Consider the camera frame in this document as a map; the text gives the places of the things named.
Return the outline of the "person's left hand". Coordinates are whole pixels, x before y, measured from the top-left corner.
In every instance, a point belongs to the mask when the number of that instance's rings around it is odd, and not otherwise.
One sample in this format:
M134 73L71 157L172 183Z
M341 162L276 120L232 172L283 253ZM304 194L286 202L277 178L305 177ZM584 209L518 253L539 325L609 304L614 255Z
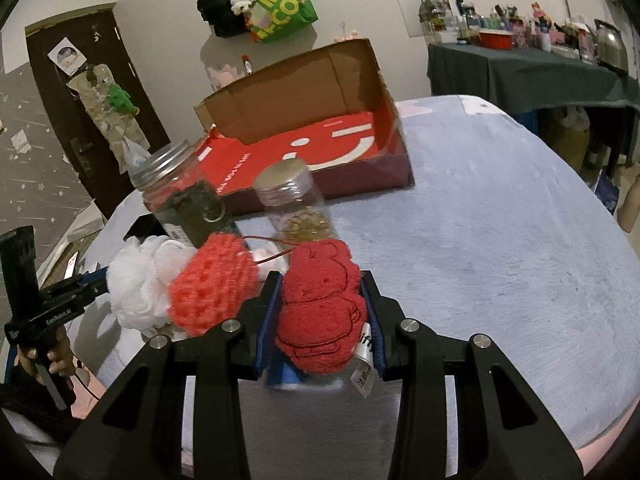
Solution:
M37 382L43 384L42 375L36 367L37 359L36 349L23 350L18 348L14 363L19 365L29 376L35 378ZM70 377L75 374L74 355L64 326L60 326L56 330L55 344L48 349L46 360L48 373L52 376Z

